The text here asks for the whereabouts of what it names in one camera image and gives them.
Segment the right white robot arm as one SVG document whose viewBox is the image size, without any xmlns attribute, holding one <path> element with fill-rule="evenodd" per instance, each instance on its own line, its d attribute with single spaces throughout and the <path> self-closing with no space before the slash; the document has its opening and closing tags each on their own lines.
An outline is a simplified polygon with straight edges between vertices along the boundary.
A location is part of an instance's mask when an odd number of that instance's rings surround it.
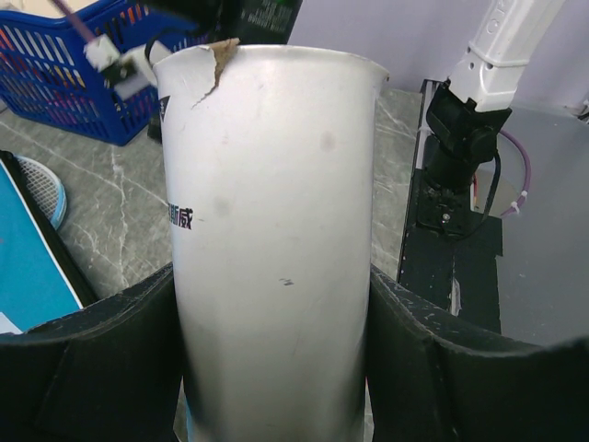
<svg viewBox="0 0 589 442">
<path fill-rule="evenodd" d="M 300 1 L 155 1 L 189 23 L 195 46 L 160 33 L 131 68 L 156 87 L 169 193 L 365 190 L 373 181 L 375 101 L 385 67 L 296 45 Z M 496 157 L 496 137 L 559 1 L 493 1 L 426 118 L 443 152 L 442 187 L 465 190 Z"/>
</svg>

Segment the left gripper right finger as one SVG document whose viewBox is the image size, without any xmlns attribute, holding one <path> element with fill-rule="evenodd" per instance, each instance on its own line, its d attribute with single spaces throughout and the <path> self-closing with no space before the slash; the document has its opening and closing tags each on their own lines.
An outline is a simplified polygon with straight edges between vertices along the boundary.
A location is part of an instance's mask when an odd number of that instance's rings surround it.
<svg viewBox="0 0 589 442">
<path fill-rule="evenodd" d="M 588 341 L 518 342 L 370 274 L 367 382 L 377 441 L 584 441 Z"/>
</svg>

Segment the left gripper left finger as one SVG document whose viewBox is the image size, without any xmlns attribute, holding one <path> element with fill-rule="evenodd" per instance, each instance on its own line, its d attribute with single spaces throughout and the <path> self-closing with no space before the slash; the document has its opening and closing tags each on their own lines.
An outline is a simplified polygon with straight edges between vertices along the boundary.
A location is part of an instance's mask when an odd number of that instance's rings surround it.
<svg viewBox="0 0 589 442">
<path fill-rule="evenodd" d="M 4 441 L 174 441 L 182 350 L 173 269 L 1 336 Z"/>
</svg>

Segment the white shuttlecock tube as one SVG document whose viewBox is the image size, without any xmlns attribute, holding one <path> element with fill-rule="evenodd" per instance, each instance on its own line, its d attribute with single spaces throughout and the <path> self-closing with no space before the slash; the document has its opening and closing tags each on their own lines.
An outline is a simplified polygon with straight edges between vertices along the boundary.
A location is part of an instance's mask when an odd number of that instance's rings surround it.
<svg viewBox="0 0 589 442">
<path fill-rule="evenodd" d="M 154 71 L 190 440 L 361 440 L 386 68 L 223 41 Z"/>
</svg>

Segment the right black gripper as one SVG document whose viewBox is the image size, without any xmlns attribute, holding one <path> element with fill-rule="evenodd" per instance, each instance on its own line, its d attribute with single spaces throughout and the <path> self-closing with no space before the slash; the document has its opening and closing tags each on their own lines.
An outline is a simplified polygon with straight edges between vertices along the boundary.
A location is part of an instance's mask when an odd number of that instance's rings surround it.
<svg viewBox="0 0 589 442">
<path fill-rule="evenodd" d="M 285 45 L 303 2 L 297 1 L 141 1 L 141 6 L 177 23 L 157 32 L 182 35 L 192 44 L 238 39 L 243 45 Z"/>
</svg>

